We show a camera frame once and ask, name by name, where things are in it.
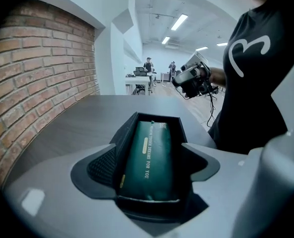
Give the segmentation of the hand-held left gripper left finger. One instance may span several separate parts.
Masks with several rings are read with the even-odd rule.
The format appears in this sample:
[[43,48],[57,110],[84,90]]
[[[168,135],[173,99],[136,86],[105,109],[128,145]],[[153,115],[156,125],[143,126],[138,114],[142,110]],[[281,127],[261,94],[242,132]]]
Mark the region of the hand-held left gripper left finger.
[[102,145],[45,160],[25,172],[4,195],[19,219],[41,238],[148,238],[115,204],[115,192],[84,176],[94,189],[86,195],[72,182],[71,171],[113,150]]

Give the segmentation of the black box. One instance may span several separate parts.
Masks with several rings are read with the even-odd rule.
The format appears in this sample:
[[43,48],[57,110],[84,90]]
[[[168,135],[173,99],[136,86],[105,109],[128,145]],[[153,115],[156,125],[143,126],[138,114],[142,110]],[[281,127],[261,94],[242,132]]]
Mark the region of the black box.
[[[174,164],[174,184],[179,196],[177,203],[144,203],[123,200],[118,197],[119,185],[139,121],[164,122],[169,125]],[[182,144],[186,143],[187,140],[179,118],[134,113],[116,132],[111,142],[116,145],[117,152],[116,169],[113,174],[113,187],[117,194],[116,203],[125,214],[134,219],[160,223],[183,223],[192,218],[195,211],[192,209],[190,174],[186,168],[188,157],[185,156],[182,148]]]

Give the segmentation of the person's right forearm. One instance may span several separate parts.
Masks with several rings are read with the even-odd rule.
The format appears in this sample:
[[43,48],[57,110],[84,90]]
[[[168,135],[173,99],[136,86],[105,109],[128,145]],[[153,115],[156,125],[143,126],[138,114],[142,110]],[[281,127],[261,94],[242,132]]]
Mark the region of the person's right forearm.
[[226,88],[226,74],[223,69],[210,67],[211,75],[209,81],[214,85]]

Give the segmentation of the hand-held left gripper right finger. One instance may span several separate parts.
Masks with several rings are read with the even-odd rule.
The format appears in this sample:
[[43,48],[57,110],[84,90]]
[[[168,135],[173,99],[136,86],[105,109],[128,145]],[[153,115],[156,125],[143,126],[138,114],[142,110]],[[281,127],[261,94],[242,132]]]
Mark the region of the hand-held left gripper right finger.
[[262,148],[241,155],[193,143],[188,143],[187,147],[215,158],[220,169],[208,180],[193,183],[193,191],[208,208],[161,238],[231,238],[236,215],[253,182]]

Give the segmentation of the white office desk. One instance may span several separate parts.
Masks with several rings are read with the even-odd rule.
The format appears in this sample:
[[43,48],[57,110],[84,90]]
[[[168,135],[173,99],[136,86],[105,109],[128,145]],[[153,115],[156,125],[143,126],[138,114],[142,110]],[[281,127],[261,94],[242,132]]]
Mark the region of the white office desk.
[[150,95],[149,83],[150,83],[150,79],[148,76],[136,76],[136,77],[126,77],[125,78],[126,85],[144,85],[145,95]]

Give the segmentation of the person's black shirt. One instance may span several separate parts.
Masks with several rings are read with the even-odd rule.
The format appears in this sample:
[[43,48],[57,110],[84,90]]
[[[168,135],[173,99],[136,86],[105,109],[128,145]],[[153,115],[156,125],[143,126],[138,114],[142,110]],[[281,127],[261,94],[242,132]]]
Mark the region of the person's black shirt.
[[294,0],[244,13],[224,51],[226,93],[209,134],[219,150],[247,154],[287,131],[272,92],[294,65]]

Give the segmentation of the grey table with white legs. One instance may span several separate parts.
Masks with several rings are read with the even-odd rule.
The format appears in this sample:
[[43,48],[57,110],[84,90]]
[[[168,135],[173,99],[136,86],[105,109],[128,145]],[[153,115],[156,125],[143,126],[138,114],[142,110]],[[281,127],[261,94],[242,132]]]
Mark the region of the grey table with white legs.
[[2,187],[11,185],[47,159],[108,144],[135,112],[178,117],[189,143],[216,148],[213,139],[184,103],[177,97],[156,95],[87,96],[41,130],[17,158]]

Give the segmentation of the mesh office chair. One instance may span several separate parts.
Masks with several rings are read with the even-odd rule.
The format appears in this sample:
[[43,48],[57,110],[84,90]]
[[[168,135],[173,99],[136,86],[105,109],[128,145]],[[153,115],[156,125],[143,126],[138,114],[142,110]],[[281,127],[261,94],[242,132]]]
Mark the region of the mesh office chair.
[[133,95],[139,95],[142,91],[145,93],[145,95],[150,95],[153,93],[151,89],[150,76],[147,74],[147,72],[135,70],[133,73],[135,76],[135,88],[133,90]]

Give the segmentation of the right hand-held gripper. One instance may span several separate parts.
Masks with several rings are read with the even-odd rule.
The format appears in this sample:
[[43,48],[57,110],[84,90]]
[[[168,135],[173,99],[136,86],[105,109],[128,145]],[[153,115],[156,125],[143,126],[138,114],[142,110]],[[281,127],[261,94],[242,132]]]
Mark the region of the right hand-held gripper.
[[208,95],[217,89],[209,81],[211,70],[207,59],[200,52],[194,52],[180,69],[183,72],[173,79],[173,85],[182,87],[186,97]]

